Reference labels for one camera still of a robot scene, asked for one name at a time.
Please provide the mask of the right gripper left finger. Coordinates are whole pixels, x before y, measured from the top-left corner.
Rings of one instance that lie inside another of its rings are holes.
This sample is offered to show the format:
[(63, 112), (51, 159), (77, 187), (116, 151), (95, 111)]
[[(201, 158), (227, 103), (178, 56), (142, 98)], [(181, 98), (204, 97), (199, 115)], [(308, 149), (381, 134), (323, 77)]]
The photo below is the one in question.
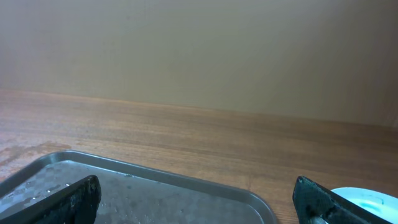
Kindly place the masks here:
[(1, 224), (93, 224), (101, 201), (101, 185), (89, 175), (51, 196), (1, 219)]

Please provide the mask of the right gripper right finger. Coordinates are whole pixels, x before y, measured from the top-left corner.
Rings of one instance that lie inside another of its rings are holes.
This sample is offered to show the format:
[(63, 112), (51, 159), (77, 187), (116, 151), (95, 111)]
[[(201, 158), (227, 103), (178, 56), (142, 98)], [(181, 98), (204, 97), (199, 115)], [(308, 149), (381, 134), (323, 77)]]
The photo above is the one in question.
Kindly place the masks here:
[(300, 224), (389, 224), (305, 176), (297, 177), (292, 200)]

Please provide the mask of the white plate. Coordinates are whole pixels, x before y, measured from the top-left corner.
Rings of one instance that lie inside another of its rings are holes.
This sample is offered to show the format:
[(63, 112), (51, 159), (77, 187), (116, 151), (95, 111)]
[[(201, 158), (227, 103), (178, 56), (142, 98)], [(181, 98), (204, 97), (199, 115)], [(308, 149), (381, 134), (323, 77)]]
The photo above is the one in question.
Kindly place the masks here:
[(357, 187), (341, 187), (333, 189), (332, 192), (386, 221), (397, 224), (396, 197)]

